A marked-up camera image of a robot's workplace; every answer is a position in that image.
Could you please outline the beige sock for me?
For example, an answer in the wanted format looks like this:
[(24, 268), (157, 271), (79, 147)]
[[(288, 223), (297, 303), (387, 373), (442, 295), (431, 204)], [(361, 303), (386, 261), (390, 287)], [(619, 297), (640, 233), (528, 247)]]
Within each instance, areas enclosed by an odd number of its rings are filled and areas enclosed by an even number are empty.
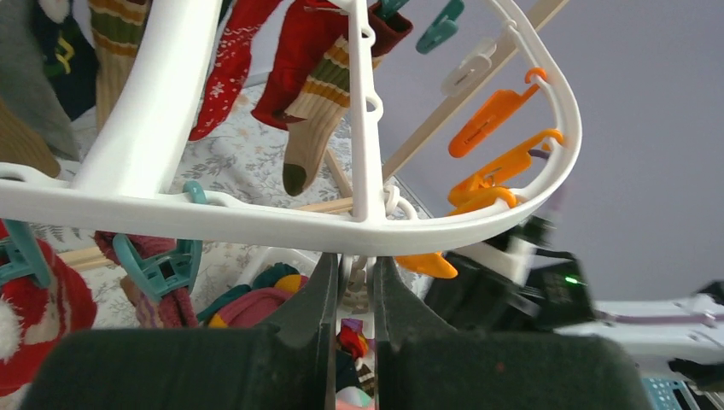
[(190, 293), (201, 265), (201, 241), (108, 231), (97, 231), (94, 240), (126, 272), (120, 285), (142, 328), (198, 326)]

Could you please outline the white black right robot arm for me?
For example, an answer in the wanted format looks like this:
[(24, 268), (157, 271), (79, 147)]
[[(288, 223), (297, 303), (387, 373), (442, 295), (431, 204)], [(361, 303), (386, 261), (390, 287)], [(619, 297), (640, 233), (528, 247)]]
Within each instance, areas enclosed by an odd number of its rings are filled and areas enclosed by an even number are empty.
[(720, 409), (723, 283), (595, 302), (533, 217), (446, 252), (424, 297), (381, 257), (371, 288), (379, 409)]

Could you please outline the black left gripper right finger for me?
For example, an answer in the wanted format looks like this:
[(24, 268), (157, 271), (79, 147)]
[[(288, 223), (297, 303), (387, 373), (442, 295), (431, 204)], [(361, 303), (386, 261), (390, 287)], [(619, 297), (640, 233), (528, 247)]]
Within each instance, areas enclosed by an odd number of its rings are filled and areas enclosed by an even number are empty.
[(633, 360), (611, 340), (459, 331), (373, 268), (379, 409), (647, 409)]

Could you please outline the large red sock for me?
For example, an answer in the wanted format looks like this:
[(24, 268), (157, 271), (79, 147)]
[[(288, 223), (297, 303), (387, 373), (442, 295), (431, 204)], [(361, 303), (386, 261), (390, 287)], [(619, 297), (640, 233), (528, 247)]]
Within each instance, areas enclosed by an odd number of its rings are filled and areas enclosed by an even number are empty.
[(51, 270), (47, 288), (30, 278), (1, 285), (1, 408), (35, 377), (48, 353), (67, 334), (91, 327), (97, 304), (80, 274), (37, 239)]

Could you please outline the teal clothespin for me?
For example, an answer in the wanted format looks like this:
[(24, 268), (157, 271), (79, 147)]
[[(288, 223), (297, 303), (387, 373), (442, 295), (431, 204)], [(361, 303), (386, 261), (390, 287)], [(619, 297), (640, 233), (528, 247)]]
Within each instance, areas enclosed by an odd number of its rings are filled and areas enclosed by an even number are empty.
[(8, 236), (1, 240), (1, 285), (17, 278), (30, 278), (39, 288), (51, 282), (51, 270), (33, 234), (23, 221), (1, 220)]

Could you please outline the white clothespin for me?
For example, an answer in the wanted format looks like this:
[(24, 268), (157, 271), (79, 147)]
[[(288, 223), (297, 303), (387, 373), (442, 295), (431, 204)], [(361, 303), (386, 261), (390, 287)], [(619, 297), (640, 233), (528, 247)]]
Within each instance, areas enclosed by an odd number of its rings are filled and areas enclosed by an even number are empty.
[[(384, 207), (388, 217), (400, 211), (407, 220), (418, 220), (417, 210), (400, 194), (397, 186), (386, 184), (383, 192), (385, 195)], [(347, 286), (341, 300), (342, 308), (352, 314), (370, 313), (372, 285), (369, 282), (377, 258), (361, 255), (352, 260), (344, 255), (342, 261), (344, 272), (349, 273)]]

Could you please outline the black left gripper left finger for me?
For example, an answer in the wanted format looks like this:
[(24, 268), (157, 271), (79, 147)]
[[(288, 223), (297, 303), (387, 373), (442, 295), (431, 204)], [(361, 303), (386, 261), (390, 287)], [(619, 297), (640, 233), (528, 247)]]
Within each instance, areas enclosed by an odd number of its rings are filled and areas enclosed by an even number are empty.
[(24, 409), (331, 409), (338, 257), (250, 329), (105, 329), (65, 337)]

